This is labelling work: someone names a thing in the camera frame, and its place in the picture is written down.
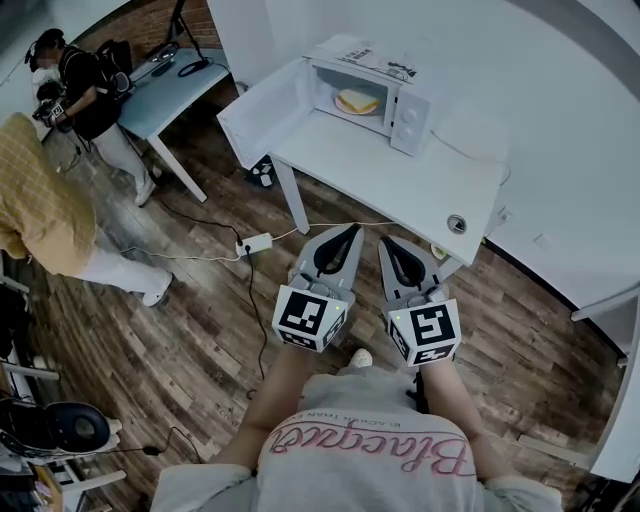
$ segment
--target light blue table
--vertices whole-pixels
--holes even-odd
[[[228,66],[222,50],[204,49],[202,53],[214,62]],[[193,195],[204,202],[207,199],[205,193],[160,140],[160,133],[171,121],[229,74],[222,66],[210,64],[192,75],[183,78],[178,76],[184,66],[196,60],[198,54],[194,49],[180,48],[174,57],[173,66],[167,72],[159,77],[148,74],[139,80],[131,98],[122,105],[118,124],[147,140]],[[134,71],[132,79],[135,80],[136,76],[144,72],[144,69]]]

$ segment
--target open microwave door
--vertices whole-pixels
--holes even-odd
[[[251,169],[312,110],[311,66],[297,59],[240,96],[218,121],[242,167]]]

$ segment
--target person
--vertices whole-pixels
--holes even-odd
[[[314,354],[283,346],[231,441],[209,465],[165,469],[151,512],[562,510],[493,449],[450,359],[420,367],[420,414],[415,385],[366,350],[307,381]]]
[[[45,31],[35,42],[33,51],[39,68],[58,66],[66,88],[69,106],[55,119],[55,123],[73,118],[78,136],[92,141],[109,165],[133,176],[135,204],[143,206],[155,189],[155,183],[117,124],[120,109],[108,92],[109,84],[100,70],[98,59],[67,45],[62,31],[56,28]]]
[[[0,249],[31,254],[52,274],[143,293],[157,304],[173,275],[96,243],[91,203],[51,167],[33,124],[14,113],[0,128]]]

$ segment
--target yellow plaid shirt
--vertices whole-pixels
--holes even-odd
[[[91,203],[51,167],[31,122],[13,114],[0,128],[0,248],[31,253],[53,274],[74,276],[96,236]]]

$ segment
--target wooden floor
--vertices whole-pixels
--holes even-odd
[[[95,154],[68,173],[89,191],[100,224],[119,249],[235,255],[230,230],[176,217],[161,201],[193,216],[233,224],[243,237],[276,236],[293,227],[281,189],[262,190],[244,181],[207,112],[207,105],[196,104],[163,135],[208,194],[205,204],[171,179],[138,209],[129,177],[106,167]],[[54,160],[68,162],[71,146],[60,134],[53,134],[47,147]],[[313,179],[298,179],[313,223],[385,220]],[[402,366],[380,319],[376,244],[385,233],[418,239],[398,226],[366,228],[365,233],[350,331],[339,348],[330,347],[318,358],[318,372],[335,372],[359,346],[371,350],[380,366]],[[306,240],[296,232],[254,258],[254,295],[267,329],[278,287],[287,281]],[[262,335],[249,302],[249,265],[246,260],[167,260],[138,251],[128,257],[175,274],[159,306],[146,308],[118,289],[50,276],[32,265],[26,273],[32,274],[34,286],[34,344],[59,365],[58,393],[122,420],[121,448],[162,446],[170,427],[178,426],[209,459],[231,438],[247,407],[247,392],[260,383]],[[485,248],[449,284],[464,336],[456,365],[495,446],[522,474],[561,490],[568,503],[586,473],[520,448],[516,439],[527,433],[566,447],[594,443],[620,385],[614,354],[586,327],[573,324],[557,300]],[[269,333],[266,367],[278,347]],[[160,457],[113,454],[97,458],[96,464],[100,471],[122,468],[128,473],[126,481],[108,487],[104,495],[116,510],[128,511],[141,492],[153,494],[162,468],[193,458],[189,445],[174,438]]]

